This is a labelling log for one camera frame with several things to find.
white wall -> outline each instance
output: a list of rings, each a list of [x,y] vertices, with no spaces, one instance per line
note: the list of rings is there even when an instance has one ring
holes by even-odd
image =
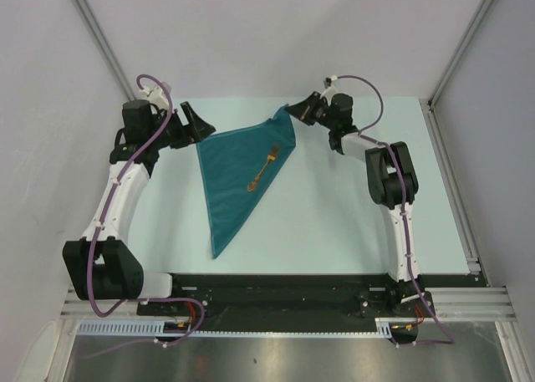
[[[89,1],[127,75],[180,96],[303,96],[350,73],[426,98],[481,0]]]
[[[498,0],[437,112],[484,265],[535,354],[535,0]]]
[[[61,260],[94,213],[119,89],[70,0],[0,0],[0,380],[57,318]]]

reflective floor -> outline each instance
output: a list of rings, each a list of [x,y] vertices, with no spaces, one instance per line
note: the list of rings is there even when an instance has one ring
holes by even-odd
[[[423,325],[422,338],[440,337]],[[81,359],[125,338],[80,336],[66,381],[509,381],[493,323],[458,323],[455,346],[396,349],[383,339],[193,338],[162,349],[134,344]]]

teal cloth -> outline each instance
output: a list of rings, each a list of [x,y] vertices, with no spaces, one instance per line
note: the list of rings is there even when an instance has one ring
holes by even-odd
[[[255,191],[247,186],[262,169],[275,144],[277,159],[267,165]],[[208,219],[211,254],[217,258],[249,218],[295,147],[288,113],[281,108],[269,120],[245,129],[215,134],[196,144]]]

